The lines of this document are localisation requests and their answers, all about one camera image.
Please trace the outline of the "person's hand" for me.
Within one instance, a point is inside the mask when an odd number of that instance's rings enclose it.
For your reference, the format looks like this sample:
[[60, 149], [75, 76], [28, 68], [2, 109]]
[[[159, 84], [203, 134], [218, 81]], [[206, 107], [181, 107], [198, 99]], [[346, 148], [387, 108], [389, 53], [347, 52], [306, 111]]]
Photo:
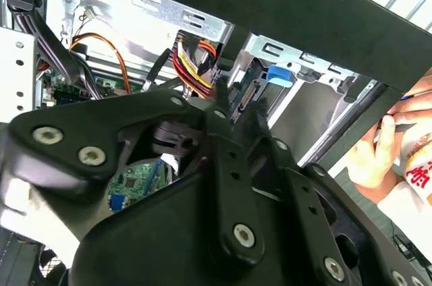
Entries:
[[[357, 190], [375, 204], [384, 199], [402, 177], [392, 170], [400, 153], [403, 134], [396, 132], [399, 124], [431, 123], [431, 72], [424, 75], [406, 94], [406, 100], [398, 101], [347, 152], [348, 176]], [[381, 127], [375, 142], [377, 127]]]

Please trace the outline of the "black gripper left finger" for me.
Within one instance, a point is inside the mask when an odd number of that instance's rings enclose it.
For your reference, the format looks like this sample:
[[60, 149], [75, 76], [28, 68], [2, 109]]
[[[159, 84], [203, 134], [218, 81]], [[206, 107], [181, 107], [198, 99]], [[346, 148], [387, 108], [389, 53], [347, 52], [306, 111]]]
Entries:
[[109, 182], [173, 154], [183, 159], [180, 183], [204, 179], [217, 234], [233, 231], [247, 259], [257, 259], [250, 171], [227, 112], [219, 82], [204, 109], [156, 88], [18, 115], [2, 133], [1, 225], [51, 246], [72, 267], [82, 240], [111, 217], [101, 212]]

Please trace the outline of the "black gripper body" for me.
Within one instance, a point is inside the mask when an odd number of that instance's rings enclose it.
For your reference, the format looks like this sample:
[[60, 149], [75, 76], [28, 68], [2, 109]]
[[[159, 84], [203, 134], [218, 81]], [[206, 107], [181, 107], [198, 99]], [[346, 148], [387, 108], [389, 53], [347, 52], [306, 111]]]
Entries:
[[243, 285], [263, 259], [257, 202], [252, 252], [233, 231], [218, 235], [205, 181], [192, 178], [100, 222], [82, 240], [70, 285]]

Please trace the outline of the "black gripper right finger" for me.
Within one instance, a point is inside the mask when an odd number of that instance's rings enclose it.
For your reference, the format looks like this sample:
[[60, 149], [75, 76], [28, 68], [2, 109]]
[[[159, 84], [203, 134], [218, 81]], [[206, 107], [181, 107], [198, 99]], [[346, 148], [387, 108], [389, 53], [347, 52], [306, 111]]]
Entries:
[[425, 285], [320, 166], [299, 167], [258, 105], [241, 116], [265, 253], [243, 285]]

